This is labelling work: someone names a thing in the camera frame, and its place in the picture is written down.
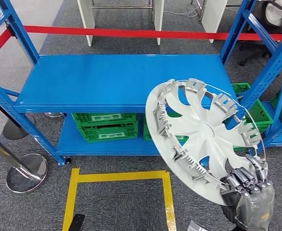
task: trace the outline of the crate label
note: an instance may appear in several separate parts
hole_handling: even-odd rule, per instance
[[[109,115],[93,115],[91,116],[92,121],[104,121],[104,120],[112,120],[112,119],[121,119],[122,114],[109,114]]]
[[[175,137],[176,137],[178,140],[183,140],[183,139],[184,139],[184,136],[175,135]]]
[[[111,134],[99,134],[99,139],[110,139],[110,138],[119,138],[119,137],[125,137],[124,132],[118,132],[118,133],[111,133]]]

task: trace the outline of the blue metal shelf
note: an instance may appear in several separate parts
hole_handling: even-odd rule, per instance
[[[0,0],[0,24],[18,39],[32,63],[23,90],[16,92],[0,86],[0,106],[34,137],[58,165],[65,155],[156,155],[153,142],[142,137],[132,140],[85,143],[69,113],[144,113],[149,93],[155,86],[174,78],[197,78],[231,94],[234,92],[224,65],[237,40],[249,23],[272,56],[252,86],[243,93],[241,104],[251,108],[282,70],[282,42],[279,45],[251,14],[256,0],[243,0],[220,55],[42,55],[39,56],[24,30],[10,0]],[[8,95],[17,97],[16,102]],[[203,102],[209,106],[209,100]],[[276,117],[268,103],[265,106],[273,118],[278,118],[282,90]],[[57,148],[47,140],[24,113],[67,113]],[[244,110],[237,113],[240,118]],[[265,146],[282,146],[282,124],[273,124],[264,139]]]
[[[263,106],[271,116],[274,118],[274,109],[271,107],[270,102],[262,102]],[[277,126],[280,126],[282,123],[279,119],[277,121]],[[269,143],[267,145],[268,147],[282,147],[282,134],[276,138],[274,142]]]
[[[69,114],[58,141],[57,155],[159,155],[152,141],[144,141],[141,134],[137,139],[86,143],[76,129],[73,118]]]
[[[155,86],[191,77],[235,98],[218,55],[46,55],[29,74],[14,108],[20,113],[144,112]]]

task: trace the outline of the office chair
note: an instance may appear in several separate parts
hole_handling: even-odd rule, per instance
[[[282,25],[281,26],[274,26],[271,25],[266,19],[266,7],[268,4],[272,4],[280,10],[282,10],[282,6],[280,6],[277,3],[274,2],[274,0],[269,0],[269,1],[264,1],[264,2],[260,2],[262,4],[261,7],[261,15],[258,20],[268,33],[271,34],[282,34]],[[248,31],[248,33],[253,33],[254,31],[252,29],[250,29]],[[240,66],[244,66],[247,61],[256,58],[256,57],[265,57],[266,55],[268,55],[270,58],[271,57],[271,53],[264,44],[255,44],[255,43],[251,43],[251,42],[245,42],[244,44],[240,46],[240,50],[243,51],[245,49],[260,49],[259,51],[255,52],[252,55],[249,55],[244,60],[240,61],[239,64]]]

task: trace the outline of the chrome stanchion post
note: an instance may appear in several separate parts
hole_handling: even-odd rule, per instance
[[[0,157],[11,168],[6,185],[14,193],[29,193],[41,185],[48,172],[48,162],[39,154],[28,154],[20,160],[0,142]]]

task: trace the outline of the yellow floor tape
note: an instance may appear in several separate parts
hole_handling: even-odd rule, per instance
[[[107,181],[125,181],[125,180],[150,180],[162,179],[166,223],[169,231],[176,231],[175,216],[174,214],[173,197],[172,194],[171,179],[166,171],[146,171],[146,172],[122,172],[122,173],[105,173],[105,174],[85,174],[79,175],[79,168],[73,168],[70,183],[68,189],[67,201],[66,202],[65,215],[63,217],[63,231],[68,231],[73,218],[76,202],[78,183],[91,182],[107,182]]]

